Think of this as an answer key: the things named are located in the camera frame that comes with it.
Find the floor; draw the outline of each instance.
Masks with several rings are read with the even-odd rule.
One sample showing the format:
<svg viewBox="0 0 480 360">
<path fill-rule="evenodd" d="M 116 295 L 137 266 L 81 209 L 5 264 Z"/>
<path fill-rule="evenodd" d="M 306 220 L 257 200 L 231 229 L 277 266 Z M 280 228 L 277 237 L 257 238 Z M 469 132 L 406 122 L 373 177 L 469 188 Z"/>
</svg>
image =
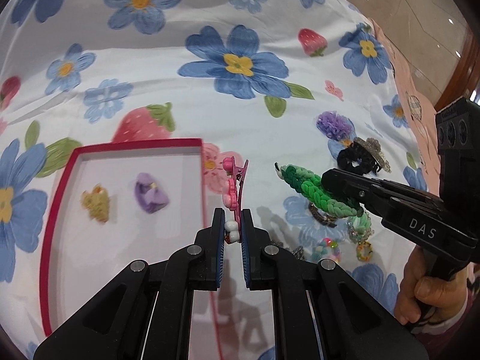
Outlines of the floor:
<svg viewBox="0 0 480 360">
<path fill-rule="evenodd" d="M 436 104 L 465 39 L 467 24 L 452 0 L 349 0 L 375 20 L 410 64 L 417 89 Z"/>
</svg>

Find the strawberry print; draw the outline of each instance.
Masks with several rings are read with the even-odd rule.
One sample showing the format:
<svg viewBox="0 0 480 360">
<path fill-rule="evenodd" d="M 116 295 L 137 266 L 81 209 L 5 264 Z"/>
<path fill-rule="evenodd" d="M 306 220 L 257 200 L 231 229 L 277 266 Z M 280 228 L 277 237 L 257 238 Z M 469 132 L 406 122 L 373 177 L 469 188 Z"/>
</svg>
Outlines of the strawberry print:
<svg viewBox="0 0 480 360">
<path fill-rule="evenodd" d="M 118 125 L 112 142 L 170 138 L 175 130 L 171 108 L 171 103 L 151 104 L 128 112 Z"/>
<path fill-rule="evenodd" d="M 328 44 L 327 39 L 308 28 L 302 28 L 299 31 L 298 40 L 308 56 L 323 56 Z"/>
<path fill-rule="evenodd" d="M 10 100 L 17 94 L 20 89 L 20 79 L 17 76 L 7 79 L 0 89 L 0 111 L 3 111 Z"/>
<path fill-rule="evenodd" d="M 341 101 L 343 101 L 343 92 L 340 88 L 336 88 L 335 85 L 333 85 L 332 81 L 326 80 L 325 81 L 325 90 L 330 93 L 333 96 L 338 97 Z"/>
</svg>

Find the yellow flower center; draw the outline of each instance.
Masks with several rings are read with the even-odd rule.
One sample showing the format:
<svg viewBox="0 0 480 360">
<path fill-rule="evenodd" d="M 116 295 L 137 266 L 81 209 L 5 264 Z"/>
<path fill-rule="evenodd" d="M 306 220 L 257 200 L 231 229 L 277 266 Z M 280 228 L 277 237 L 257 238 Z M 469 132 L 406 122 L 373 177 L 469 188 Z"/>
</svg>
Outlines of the yellow flower center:
<svg viewBox="0 0 480 360">
<path fill-rule="evenodd" d="M 352 144 L 352 141 L 348 138 L 345 138 L 345 139 L 341 139 L 340 143 L 345 147 L 349 147 Z"/>
<path fill-rule="evenodd" d="M 11 219 L 11 199 L 14 197 L 12 187 L 0 189 L 0 221 L 9 223 Z"/>
<path fill-rule="evenodd" d="M 235 54 L 224 54 L 223 60 L 227 64 L 225 69 L 230 73 L 243 74 L 249 77 L 254 75 L 254 72 L 250 70 L 254 63 L 247 56 L 238 57 Z"/>
<path fill-rule="evenodd" d="M 205 168 L 207 168 L 208 170 L 212 170 L 215 169 L 215 162 L 212 160 L 206 160 L 203 166 L 205 166 Z"/>
<path fill-rule="evenodd" d="M 395 108 L 393 110 L 393 113 L 395 114 L 396 117 L 403 117 L 404 116 L 402 107 Z"/>
<path fill-rule="evenodd" d="M 375 50 L 375 45 L 371 40 L 360 40 L 361 53 L 365 57 L 376 57 L 377 51 Z"/>
<path fill-rule="evenodd" d="M 135 9 L 144 9 L 150 5 L 152 0 L 131 0 L 131 4 Z"/>
<path fill-rule="evenodd" d="M 72 62 L 65 62 L 60 69 L 58 69 L 58 75 L 65 77 L 68 76 L 69 73 L 74 69 L 74 65 Z"/>
</svg>

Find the green braided hair tie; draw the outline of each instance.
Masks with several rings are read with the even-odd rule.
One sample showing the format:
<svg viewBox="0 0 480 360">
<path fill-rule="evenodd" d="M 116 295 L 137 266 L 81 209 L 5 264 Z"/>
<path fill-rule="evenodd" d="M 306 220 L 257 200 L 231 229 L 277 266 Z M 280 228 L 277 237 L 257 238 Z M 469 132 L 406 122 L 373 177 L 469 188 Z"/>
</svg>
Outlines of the green braided hair tie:
<svg viewBox="0 0 480 360">
<path fill-rule="evenodd" d="M 358 202 L 349 200 L 340 202 L 328 193 L 322 186 L 322 178 L 308 169 L 295 165 L 278 167 L 275 164 L 278 176 L 285 180 L 298 193 L 301 193 L 311 201 L 318 209 L 335 216 L 347 218 L 357 215 L 361 209 Z"/>
</svg>

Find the purple hair clip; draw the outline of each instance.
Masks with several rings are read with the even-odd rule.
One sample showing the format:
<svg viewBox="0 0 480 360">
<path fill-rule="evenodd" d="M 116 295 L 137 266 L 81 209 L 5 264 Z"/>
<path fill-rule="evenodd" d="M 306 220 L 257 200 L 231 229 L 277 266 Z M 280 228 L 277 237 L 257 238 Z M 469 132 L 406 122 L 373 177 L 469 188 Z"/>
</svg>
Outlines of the purple hair clip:
<svg viewBox="0 0 480 360">
<path fill-rule="evenodd" d="M 328 138 L 342 140 L 352 132 L 351 122 L 343 115 L 335 111 L 325 111 L 318 115 L 317 128 Z"/>
<path fill-rule="evenodd" d="M 162 209 L 170 201 L 149 173 L 138 174 L 135 184 L 135 197 L 142 210 L 149 214 Z"/>
</svg>

